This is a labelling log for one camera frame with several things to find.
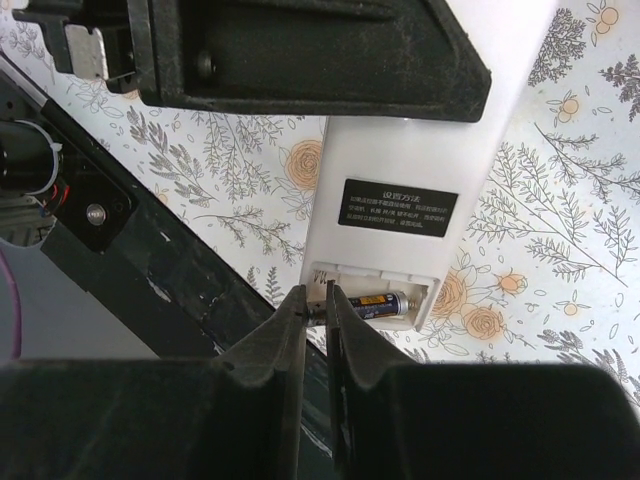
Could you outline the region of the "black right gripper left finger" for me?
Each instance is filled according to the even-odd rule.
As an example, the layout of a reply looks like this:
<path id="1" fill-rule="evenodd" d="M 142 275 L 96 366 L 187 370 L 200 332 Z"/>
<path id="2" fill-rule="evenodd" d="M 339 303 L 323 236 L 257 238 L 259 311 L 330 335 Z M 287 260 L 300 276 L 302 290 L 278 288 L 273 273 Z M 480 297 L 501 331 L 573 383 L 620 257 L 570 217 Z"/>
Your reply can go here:
<path id="1" fill-rule="evenodd" d="M 306 292 L 208 359 L 33 360 L 1 370 L 5 479 L 293 479 Z"/>

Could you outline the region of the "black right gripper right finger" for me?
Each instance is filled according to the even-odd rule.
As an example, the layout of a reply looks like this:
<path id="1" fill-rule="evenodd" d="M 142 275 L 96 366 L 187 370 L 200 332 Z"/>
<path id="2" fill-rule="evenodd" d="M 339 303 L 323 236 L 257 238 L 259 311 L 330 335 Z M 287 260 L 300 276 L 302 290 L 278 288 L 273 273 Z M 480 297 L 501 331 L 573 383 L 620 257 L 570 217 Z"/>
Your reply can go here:
<path id="1" fill-rule="evenodd" d="M 333 459 L 344 479 L 635 479 L 639 422 L 604 371 L 414 361 L 329 284 Z"/>

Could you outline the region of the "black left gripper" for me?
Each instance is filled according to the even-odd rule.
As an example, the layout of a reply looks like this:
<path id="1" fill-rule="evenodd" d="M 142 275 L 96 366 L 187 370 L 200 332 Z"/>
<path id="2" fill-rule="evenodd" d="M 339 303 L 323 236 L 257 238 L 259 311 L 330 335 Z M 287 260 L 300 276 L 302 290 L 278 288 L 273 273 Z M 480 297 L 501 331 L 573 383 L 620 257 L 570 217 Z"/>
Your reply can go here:
<path id="1" fill-rule="evenodd" d="M 58 72 L 102 80 L 112 93 L 150 88 L 148 1 L 14 1 L 12 15 L 41 29 Z"/>

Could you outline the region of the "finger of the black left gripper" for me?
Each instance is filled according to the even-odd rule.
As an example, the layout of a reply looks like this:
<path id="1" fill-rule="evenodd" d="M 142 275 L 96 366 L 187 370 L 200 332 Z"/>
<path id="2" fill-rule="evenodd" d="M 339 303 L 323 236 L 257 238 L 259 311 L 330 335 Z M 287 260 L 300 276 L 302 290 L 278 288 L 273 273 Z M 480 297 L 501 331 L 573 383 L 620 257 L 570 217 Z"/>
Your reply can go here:
<path id="1" fill-rule="evenodd" d="M 152 106 L 475 123 L 490 70 L 444 1 L 132 1 Z"/>

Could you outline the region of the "black battery single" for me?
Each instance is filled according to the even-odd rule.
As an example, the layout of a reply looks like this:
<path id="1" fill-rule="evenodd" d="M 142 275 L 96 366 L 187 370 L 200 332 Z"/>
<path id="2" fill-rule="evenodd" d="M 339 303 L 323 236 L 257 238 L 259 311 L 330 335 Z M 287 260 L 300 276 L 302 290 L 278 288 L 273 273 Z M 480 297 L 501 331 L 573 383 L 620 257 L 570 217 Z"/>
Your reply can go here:
<path id="1" fill-rule="evenodd" d="M 350 297 L 349 303 L 363 320 L 404 316 L 414 303 L 403 292 L 387 292 L 376 295 Z M 327 307 L 325 301 L 309 302 L 309 322 L 312 325 L 326 323 Z"/>

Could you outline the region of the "white remote control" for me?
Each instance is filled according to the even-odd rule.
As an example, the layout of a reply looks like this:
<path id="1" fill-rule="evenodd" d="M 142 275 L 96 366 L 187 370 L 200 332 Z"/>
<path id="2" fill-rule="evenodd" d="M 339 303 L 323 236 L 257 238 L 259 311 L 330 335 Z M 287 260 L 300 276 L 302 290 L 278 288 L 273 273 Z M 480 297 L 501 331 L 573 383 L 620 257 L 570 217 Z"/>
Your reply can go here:
<path id="1" fill-rule="evenodd" d="M 314 316 L 333 287 L 392 303 L 372 323 L 420 329 L 516 109 L 552 1 L 403 1 L 372 52 L 400 117 L 331 117 L 301 280 Z"/>

